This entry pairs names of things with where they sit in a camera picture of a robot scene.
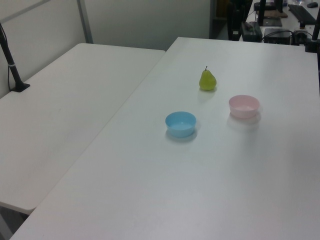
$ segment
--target white table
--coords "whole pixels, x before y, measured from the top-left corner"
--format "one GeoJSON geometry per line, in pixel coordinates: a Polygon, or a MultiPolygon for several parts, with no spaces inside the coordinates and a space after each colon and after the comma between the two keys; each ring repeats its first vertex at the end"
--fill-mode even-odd
{"type": "Polygon", "coordinates": [[[30,214],[164,51],[79,44],[0,100],[0,206],[30,214]]]}
{"type": "Polygon", "coordinates": [[[318,240],[319,123],[316,54],[178,38],[12,240],[318,240]],[[230,115],[238,94],[257,117],[230,115]],[[167,134],[175,111],[194,135],[167,134]]]}
{"type": "MultiPolygon", "coordinates": [[[[249,22],[258,21],[258,15],[256,15],[256,20],[255,20],[256,12],[254,11],[254,3],[259,3],[259,2],[260,0],[253,0],[250,11],[249,11],[250,15],[248,16],[246,22],[249,23],[249,22]]],[[[308,8],[307,4],[310,2],[317,2],[318,5],[320,6],[320,0],[302,0],[302,1],[288,0],[288,4],[303,6],[314,17],[314,19],[317,19],[319,6],[315,8],[308,8]]],[[[261,26],[260,28],[263,36],[265,36],[266,28],[273,28],[273,29],[282,28],[282,29],[288,29],[292,32],[296,30],[303,30],[303,31],[308,31],[308,33],[310,33],[311,35],[314,33],[315,25],[306,25],[305,29],[300,29],[300,23],[298,22],[298,19],[291,11],[289,11],[288,6],[283,7],[283,12],[286,13],[288,17],[281,18],[282,26],[271,26],[271,27],[261,26]]]]}

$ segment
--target black cable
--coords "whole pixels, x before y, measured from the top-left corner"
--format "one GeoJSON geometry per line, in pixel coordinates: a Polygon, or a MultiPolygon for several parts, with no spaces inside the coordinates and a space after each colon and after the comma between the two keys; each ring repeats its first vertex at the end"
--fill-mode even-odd
{"type": "Polygon", "coordinates": [[[245,19],[246,21],[247,21],[248,17],[249,17],[251,14],[254,13],[254,11],[255,11],[255,10],[253,10],[248,16],[246,16],[246,19],[245,19]]]}
{"type": "Polygon", "coordinates": [[[10,67],[8,66],[8,88],[9,88],[9,92],[11,92],[9,76],[10,76],[10,67]]]}
{"type": "MultiPolygon", "coordinates": [[[[8,43],[6,32],[5,32],[4,28],[2,27],[1,23],[0,23],[0,29],[2,31],[4,38],[5,38],[6,43],[8,43]]],[[[8,66],[8,88],[9,88],[9,92],[11,92],[9,80],[10,80],[10,67],[8,66]]]]}
{"type": "Polygon", "coordinates": [[[265,35],[265,36],[262,38],[262,41],[264,42],[266,37],[270,37],[270,36],[272,36],[272,35],[276,35],[276,34],[279,34],[279,33],[291,33],[290,38],[294,35],[294,33],[293,33],[292,31],[290,31],[290,30],[275,31],[275,32],[271,32],[271,33],[265,35]]]}

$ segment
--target electronic device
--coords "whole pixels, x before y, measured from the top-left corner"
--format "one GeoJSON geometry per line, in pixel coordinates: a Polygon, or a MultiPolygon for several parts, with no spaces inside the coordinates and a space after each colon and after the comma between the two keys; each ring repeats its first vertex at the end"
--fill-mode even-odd
{"type": "MultiPolygon", "coordinates": [[[[283,12],[283,0],[274,0],[274,5],[276,9],[282,13],[283,12]]],[[[265,17],[266,10],[266,0],[260,0],[259,3],[260,10],[258,14],[258,24],[263,27],[282,27],[281,19],[279,17],[265,17]]]]}
{"type": "MultiPolygon", "coordinates": [[[[274,2],[271,1],[267,1],[265,3],[265,9],[266,11],[270,11],[270,10],[276,10],[276,5],[274,2]]],[[[253,10],[254,11],[259,11],[260,10],[260,2],[256,2],[255,4],[253,4],[253,10]]]]}
{"type": "Polygon", "coordinates": [[[288,7],[300,23],[303,22],[307,25],[316,24],[314,17],[311,16],[311,14],[303,6],[288,4],[288,7]]]}
{"type": "Polygon", "coordinates": [[[318,7],[318,3],[313,1],[313,2],[310,2],[306,5],[307,8],[310,8],[310,9],[313,9],[313,8],[316,8],[318,7]]]}
{"type": "Polygon", "coordinates": [[[262,32],[257,22],[242,22],[240,32],[244,42],[260,43],[262,41],[262,32]]]}
{"type": "Polygon", "coordinates": [[[290,45],[291,33],[286,28],[266,28],[264,42],[267,44],[290,45]]]}
{"type": "Polygon", "coordinates": [[[308,32],[305,30],[296,30],[293,32],[291,45],[299,46],[307,42],[308,32]]]}

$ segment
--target green pear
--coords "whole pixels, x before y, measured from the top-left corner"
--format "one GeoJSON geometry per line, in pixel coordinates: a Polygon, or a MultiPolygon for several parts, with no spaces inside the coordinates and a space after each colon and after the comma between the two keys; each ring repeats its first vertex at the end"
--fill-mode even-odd
{"type": "Polygon", "coordinates": [[[212,73],[207,70],[207,67],[208,66],[205,67],[205,70],[201,74],[199,86],[203,90],[213,90],[217,85],[217,80],[212,73]]]}

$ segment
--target floor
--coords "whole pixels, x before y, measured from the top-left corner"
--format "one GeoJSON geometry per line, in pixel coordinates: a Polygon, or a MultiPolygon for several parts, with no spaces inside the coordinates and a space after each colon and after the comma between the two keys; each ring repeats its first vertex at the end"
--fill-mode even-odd
{"type": "MultiPolygon", "coordinates": [[[[213,20],[212,28],[212,39],[228,40],[226,20],[213,20]]],[[[0,207],[0,240],[9,240],[26,218],[24,214],[0,207]]]]}

